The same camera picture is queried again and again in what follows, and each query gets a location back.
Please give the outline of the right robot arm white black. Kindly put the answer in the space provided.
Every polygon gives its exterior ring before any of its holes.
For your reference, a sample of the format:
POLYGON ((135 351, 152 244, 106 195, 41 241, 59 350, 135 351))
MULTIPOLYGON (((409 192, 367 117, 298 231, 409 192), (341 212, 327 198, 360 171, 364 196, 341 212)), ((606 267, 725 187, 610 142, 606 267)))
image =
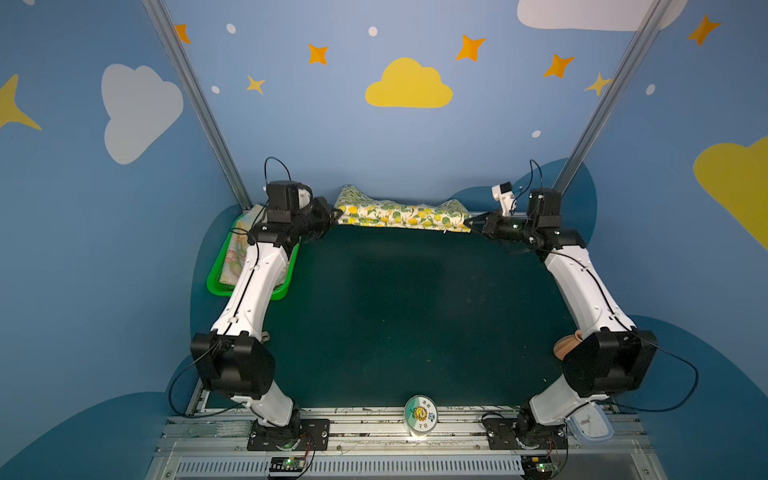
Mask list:
POLYGON ((466 219, 465 227, 536 255, 581 334, 561 361, 560 377, 522 407, 518 430, 560 427, 587 407, 637 390, 662 348, 655 334, 639 329, 609 293, 581 234, 563 226, 561 192, 544 186, 535 160, 529 162, 526 186, 505 182, 491 192, 498 208, 466 219))

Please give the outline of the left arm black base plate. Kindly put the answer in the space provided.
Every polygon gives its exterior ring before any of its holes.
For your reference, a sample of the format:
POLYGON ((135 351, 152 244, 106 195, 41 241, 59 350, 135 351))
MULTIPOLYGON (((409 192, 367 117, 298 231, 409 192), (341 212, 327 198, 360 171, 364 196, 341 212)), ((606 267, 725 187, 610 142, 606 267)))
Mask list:
POLYGON ((259 421, 251 425, 246 449, 258 452, 325 451, 328 448, 330 421, 299 419, 287 426, 264 426, 259 421))

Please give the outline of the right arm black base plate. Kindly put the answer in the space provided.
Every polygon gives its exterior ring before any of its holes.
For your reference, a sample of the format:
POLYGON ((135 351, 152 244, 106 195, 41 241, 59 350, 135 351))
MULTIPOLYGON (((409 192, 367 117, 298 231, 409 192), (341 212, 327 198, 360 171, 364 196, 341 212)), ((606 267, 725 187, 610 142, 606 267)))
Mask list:
POLYGON ((535 422, 491 415, 481 425, 491 450, 565 450, 568 440, 565 426, 544 426, 535 422))

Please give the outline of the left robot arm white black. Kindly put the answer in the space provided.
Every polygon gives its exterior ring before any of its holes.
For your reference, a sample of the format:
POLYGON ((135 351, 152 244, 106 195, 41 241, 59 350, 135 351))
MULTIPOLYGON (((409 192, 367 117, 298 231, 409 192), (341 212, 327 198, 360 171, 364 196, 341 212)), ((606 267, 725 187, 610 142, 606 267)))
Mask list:
POLYGON ((236 408, 247 408, 259 424, 292 427, 293 400, 278 386, 276 362, 264 345, 263 324, 276 287, 291 271, 294 251, 303 242, 322 238, 341 211, 295 181, 266 180, 267 202, 246 228, 231 234, 246 240, 241 273, 224 310, 210 331, 191 341, 192 362, 202 386, 226 395, 236 408))

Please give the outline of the lemon print skirt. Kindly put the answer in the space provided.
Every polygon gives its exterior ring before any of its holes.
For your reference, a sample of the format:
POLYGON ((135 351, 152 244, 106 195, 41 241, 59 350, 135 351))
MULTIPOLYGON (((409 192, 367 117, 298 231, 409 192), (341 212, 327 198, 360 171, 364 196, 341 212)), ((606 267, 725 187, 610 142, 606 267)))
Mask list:
POLYGON ((458 200, 437 206, 401 204, 394 200, 377 200, 365 195, 354 185, 342 188, 334 207, 341 211, 338 223, 374 228, 402 228, 453 233, 469 233, 464 221, 469 211, 458 200))

